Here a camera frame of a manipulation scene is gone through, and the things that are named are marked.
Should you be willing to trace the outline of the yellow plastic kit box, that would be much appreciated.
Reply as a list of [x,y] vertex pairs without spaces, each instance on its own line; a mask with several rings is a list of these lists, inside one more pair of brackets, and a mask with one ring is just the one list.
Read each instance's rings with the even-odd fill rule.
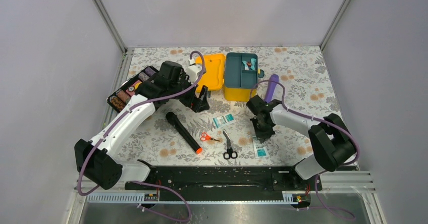
[[[228,88],[224,86],[224,73],[226,55],[222,53],[205,55],[206,73],[199,81],[196,91],[200,92],[202,86],[208,87],[209,91],[223,90],[224,98],[227,101],[241,101],[247,102],[252,96],[255,95],[256,90],[242,89],[242,88]],[[264,77],[264,71],[259,67],[259,79]]]

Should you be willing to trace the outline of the teal plastic tray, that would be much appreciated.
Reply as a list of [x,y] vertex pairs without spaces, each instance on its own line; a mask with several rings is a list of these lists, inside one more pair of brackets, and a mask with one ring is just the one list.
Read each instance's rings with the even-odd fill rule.
[[[256,59],[255,71],[244,70],[242,61]],[[226,54],[224,86],[228,88],[251,89],[258,82],[258,56],[254,53],[229,52]]]

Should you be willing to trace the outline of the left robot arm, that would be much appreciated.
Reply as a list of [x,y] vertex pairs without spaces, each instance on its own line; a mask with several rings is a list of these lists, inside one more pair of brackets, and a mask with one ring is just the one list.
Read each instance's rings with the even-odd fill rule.
[[77,189],[81,190],[83,177],[105,190],[118,182],[137,183],[144,189],[156,184],[156,175],[150,167],[138,160],[115,160],[114,155],[132,133],[157,109],[170,99],[179,100],[184,106],[198,113],[209,108],[207,87],[195,95],[199,80],[206,73],[203,64],[181,64],[165,61],[157,70],[143,70],[148,77],[136,84],[135,93],[117,116],[89,141],[80,139],[74,146],[76,167],[79,172]]

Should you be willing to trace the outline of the small teal item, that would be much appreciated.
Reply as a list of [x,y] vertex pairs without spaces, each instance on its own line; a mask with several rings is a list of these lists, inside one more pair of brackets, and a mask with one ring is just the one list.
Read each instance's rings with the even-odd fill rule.
[[248,61],[242,61],[243,65],[244,65],[244,70],[251,70],[251,66],[247,65]]

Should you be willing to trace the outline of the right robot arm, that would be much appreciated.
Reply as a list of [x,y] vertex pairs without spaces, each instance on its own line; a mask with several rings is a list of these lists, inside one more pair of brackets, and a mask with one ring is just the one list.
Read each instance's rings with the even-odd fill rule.
[[283,126],[309,138],[312,155],[295,164],[289,176],[290,185],[297,190],[309,184],[310,178],[322,172],[334,172],[351,156],[357,147],[342,119],[330,114],[323,119],[312,118],[301,112],[284,108],[280,100],[263,101],[258,95],[246,106],[254,114],[251,122],[260,143],[269,140],[275,126]]

